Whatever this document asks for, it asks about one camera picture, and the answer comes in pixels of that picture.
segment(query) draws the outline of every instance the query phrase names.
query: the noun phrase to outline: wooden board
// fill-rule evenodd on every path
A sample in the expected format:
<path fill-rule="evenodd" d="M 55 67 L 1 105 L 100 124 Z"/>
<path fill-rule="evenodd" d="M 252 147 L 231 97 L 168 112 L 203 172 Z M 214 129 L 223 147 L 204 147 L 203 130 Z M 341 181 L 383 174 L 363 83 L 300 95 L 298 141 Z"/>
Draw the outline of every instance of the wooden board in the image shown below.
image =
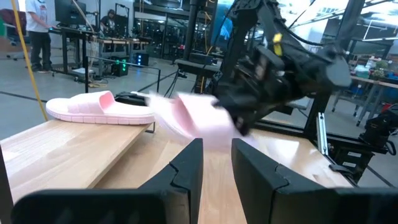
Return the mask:
<path fill-rule="evenodd" d="M 14 202 L 40 189 L 95 186 L 147 127 L 53 120 L 4 139 Z"/>
<path fill-rule="evenodd" d="M 254 131 L 259 150 L 299 174 L 325 187 L 352 187 L 306 139 L 265 131 Z M 185 146 L 170 141 L 164 130 L 145 133 L 96 188 L 137 188 L 156 175 Z M 199 223 L 246 223 L 234 183 L 230 146 L 205 145 Z"/>

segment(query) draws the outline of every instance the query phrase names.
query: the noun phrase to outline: concrete floor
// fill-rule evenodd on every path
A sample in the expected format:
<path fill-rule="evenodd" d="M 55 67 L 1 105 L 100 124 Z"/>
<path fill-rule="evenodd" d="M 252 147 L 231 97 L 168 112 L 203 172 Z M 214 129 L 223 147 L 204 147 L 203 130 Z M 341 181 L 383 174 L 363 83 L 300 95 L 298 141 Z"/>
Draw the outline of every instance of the concrete floor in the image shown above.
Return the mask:
<path fill-rule="evenodd" d="M 60 63 L 62 58 L 58 50 L 53 50 L 53 63 Z M 177 66 L 170 65 L 169 61 L 152 58 L 150 64 L 160 68 L 162 78 L 160 83 L 160 94 L 164 94 L 173 82 L 174 75 L 166 77 L 175 72 Z M 42 100 L 50 100 L 58 97 L 71 97 L 84 92 L 84 84 L 73 81 L 73 77 L 59 73 L 52 77 L 51 74 L 35 74 L 35 80 Z M 179 78 L 174 89 L 176 91 L 189 92 L 194 84 L 195 76 L 188 74 L 188 78 Z M 107 79 L 106 88 L 90 88 L 90 91 L 111 90 L 114 94 L 122 91 L 137 91 L 144 87 L 142 92 L 148 93 L 156 91 L 157 71 L 149 69 L 132 68 L 129 75 L 121 78 Z M 17 134 L 25 129 L 36 126 L 44 122 L 38 102 L 35 98 L 34 89 L 25 68 L 24 60 L 6 60 L 0 55 L 0 139 L 7 138 Z M 364 131 L 363 125 L 356 127 L 356 118 L 352 116 L 354 104 L 340 101 L 334 113 L 331 112 L 331 105 L 334 97 L 331 97 L 328 108 L 325 112 L 326 128 L 328 132 L 344 134 L 352 137 L 358 137 Z M 283 120 L 297 126 L 304 126 L 306 117 L 298 110 L 294 110 L 291 116 L 280 113 L 272 113 L 269 116 L 273 119 Z M 391 137 L 398 146 L 398 138 Z M 398 186 L 398 157 L 390 155 L 376 154 L 370 166 L 388 182 Z M 359 182 L 362 187 L 388 187 L 383 181 L 376 177 L 372 172 L 366 170 Z"/>

